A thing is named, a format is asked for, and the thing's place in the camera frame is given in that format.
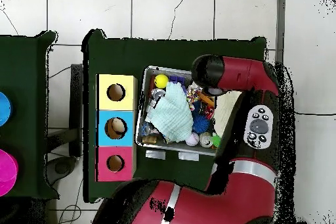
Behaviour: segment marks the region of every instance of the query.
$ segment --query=floor crack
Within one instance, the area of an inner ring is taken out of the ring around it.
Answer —
[[[182,2],[183,2],[183,0],[181,0],[181,2],[174,8],[174,19],[173,19],[173,22],[171,23],[171,33],[173,32],[174,21],[175,21],[175,18],[176,18],[176,9],[180,6],[180,4]]]

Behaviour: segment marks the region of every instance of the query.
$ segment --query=shape sorter box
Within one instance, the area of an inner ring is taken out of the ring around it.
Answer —
[[[121,119],[126,125],[125,134],[119,139],[111,139],[105,132],[109,119]],[[98,146],[133,146],[135,133],[135,111],[99,110]]]
[[[100,146],[98,147],[98,178],[97,181],[129,181],[137,167],[135,146]],[[123,167],[119,171],[111,171],[108,167],[109,158],[119,156]]]
[[[116,87],[121,97],[111,98],[110,89]],[[96,76],[96,90],[98,100],[96,108],[99,110],[133,111],[137,110],[138,81],[134,76],[98,74]]]

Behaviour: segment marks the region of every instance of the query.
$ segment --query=pink circle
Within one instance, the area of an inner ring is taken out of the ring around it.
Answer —
[[[14,186],[18,173],[18,163],[15,158],[0,150],[0,196],[8,193]]]

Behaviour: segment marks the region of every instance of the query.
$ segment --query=gray button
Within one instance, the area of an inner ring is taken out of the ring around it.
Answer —
[[[258,134],[265,134],[268,131],[268,125],[265,121],[256,119],[251,122],[250,130]]]

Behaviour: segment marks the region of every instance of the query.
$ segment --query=dark green table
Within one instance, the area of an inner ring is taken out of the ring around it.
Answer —
[[[36,37],[0,36],[0,91],[12,102],[14,112],[0,127],[0,148],[18,161],[18,177],[6,196],[56,198],[45,181],[47,145],[47,49],[54,32]]]
[[[218,39],[215,41],[167,41],[144,39],[106,39],[100,30],[91,30],[83,40],[84,94],[89,105],[84,104],[84,191],[91,202],[96,198],[111,197],[118,182],[95,182],[95,76],[96,74],[133,75],[138,80],[140,91],[145,67],[162,66],[179,70],[190,70],[195,58],[205,54],[226,55],[240,58],[264,59],[266,39],[258,37],[252,41]],[[178,152],[166,151],[165,160],[145,157],[146,148],[137,146],[137,169],[135,177],[164,179],[179,184],[204,189],[214,157],[199,156],[199,162],[179,160]]]

